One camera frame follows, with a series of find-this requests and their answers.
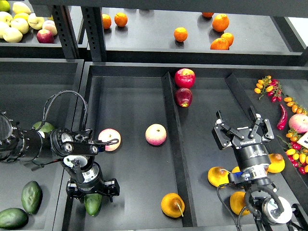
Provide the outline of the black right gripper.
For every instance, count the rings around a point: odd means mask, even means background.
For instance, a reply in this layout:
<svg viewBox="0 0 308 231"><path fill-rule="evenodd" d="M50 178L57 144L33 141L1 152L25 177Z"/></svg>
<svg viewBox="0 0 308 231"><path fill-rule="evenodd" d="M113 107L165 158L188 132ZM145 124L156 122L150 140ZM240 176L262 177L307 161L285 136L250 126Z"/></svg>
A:
<svg viewBox="0 0 308 231"><path fill-rule="evenodd" d="M253 183L270 183L267 170L271 161L264 142L274 139L272 127L269 119L263 119L252 105L248 112L252 119L249 133L243 135L238 130L226 125L222 119L222 112L218 110L212 135L220 150L229 146L233 147L240 171L249 174Z"/></svg>

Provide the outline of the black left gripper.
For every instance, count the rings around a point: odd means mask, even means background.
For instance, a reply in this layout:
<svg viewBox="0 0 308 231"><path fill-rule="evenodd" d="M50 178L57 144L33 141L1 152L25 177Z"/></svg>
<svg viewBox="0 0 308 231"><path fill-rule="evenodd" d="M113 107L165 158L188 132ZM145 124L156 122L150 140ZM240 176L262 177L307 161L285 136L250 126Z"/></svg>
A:
<svg viewBox="0 0 308 231"><path fill-rule="evenodd" d="M98 163L93 162L91 166L82 168L66 167L70 175L70 180L67 182L66 193L68 198L78 199L81 203L84 202L86 194L98 193L102 196L107 196L110 203L114 201L114 197L119 196L120 186L115 178L108 181L103 179L101 167Z"/></svg>

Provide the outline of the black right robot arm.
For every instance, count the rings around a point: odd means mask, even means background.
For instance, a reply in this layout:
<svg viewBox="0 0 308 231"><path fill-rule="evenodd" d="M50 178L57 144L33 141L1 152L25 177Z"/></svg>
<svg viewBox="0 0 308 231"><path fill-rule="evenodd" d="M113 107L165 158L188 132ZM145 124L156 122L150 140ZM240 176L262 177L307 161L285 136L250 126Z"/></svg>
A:
<svg viewBox="0 0 308 231"><path fill-rule="evenodd" d="M277 195L278 188L267 176L270 157L265 142L274 139L271 124L253 107L248 110L252 124L249 127L231 128L217 111L212 134L220 150L232 147L240 171L230 173L227 183L220 183L217 190L227 186L244 188L244 206L254 217L257 230L270 231L274 225L285 224L289 231L306 231L308 217L300 204L289 204Z"/></svg>

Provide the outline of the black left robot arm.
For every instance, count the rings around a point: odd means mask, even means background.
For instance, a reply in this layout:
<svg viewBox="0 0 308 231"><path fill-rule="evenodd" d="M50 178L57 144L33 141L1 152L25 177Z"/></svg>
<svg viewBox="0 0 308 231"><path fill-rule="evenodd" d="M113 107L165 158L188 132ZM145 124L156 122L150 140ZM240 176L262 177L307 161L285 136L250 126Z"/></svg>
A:
<svg viewBox="0 0 308 231"><path fill-rule="evenodd" d="M0 113L0 160L20 162L31 170L59 162L70 175L66 191L69 197L81 199L86 194L100 194L112 201L119 196L120 186L116 179L104 180L101 167L94 158L105 151L106 146L118 144L119 139L106 141L92 139L92 129L86 129L88 104L83 100L84 116L81 130L71 131L58 128L43 132L52 103L62 94L72 93L83 99L73 90L62 90L51 96L45 103L43 118L37 128L22 129L19 123L10 119L5 111Z"/></svg>

